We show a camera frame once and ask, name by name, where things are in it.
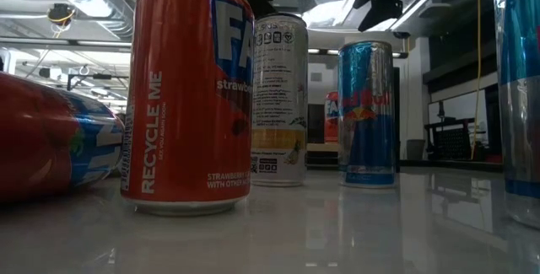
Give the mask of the white Celsius can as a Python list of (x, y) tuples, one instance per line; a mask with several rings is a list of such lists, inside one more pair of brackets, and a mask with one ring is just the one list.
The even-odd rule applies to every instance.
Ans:
[(271, 13), (255, 23), (251, 183), (304, 183), (308, 129), (308, 33), (304, 20)]

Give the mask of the red Fanta can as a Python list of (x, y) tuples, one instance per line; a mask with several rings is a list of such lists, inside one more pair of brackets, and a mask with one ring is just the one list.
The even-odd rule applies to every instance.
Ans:
[(0, 204), (104, 179), (120, 161), (123, 133), (95, 99), (0, 73)]
[(137, 0), (122, 197), (163, 216), (250, 191), (254, 16), (247, 0)]
[(338, 92), (329, 92), (325, 98), (324, 142), (338, 142)]

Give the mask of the blue silver Red Bull can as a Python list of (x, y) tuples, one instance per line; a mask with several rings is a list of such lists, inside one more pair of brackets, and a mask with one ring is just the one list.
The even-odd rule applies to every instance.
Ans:
[(540, 0), (494, 0), (505, 205), (540, 229)]
[(338, 168), (343, 185), (395, 185), (397, 127), (392, 47), (361, 41), (340, 49)]

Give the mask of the grey bin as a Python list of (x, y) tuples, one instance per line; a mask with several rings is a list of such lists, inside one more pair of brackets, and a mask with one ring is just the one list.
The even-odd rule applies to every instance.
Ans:
[(406, 144), (407, 160), (419, 161), (424, 159), (425, 140), (408, 139)]

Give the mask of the black aluminium table frame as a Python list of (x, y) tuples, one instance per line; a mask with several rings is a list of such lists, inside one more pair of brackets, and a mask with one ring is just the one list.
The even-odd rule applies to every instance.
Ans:
[(502, 164), (472, 162), (472, 161), (450, 161), (450, 160), (400, 160), (402, 167), (437, 167), (445, 169), (475, 170), (491, 173), (502, 173)]

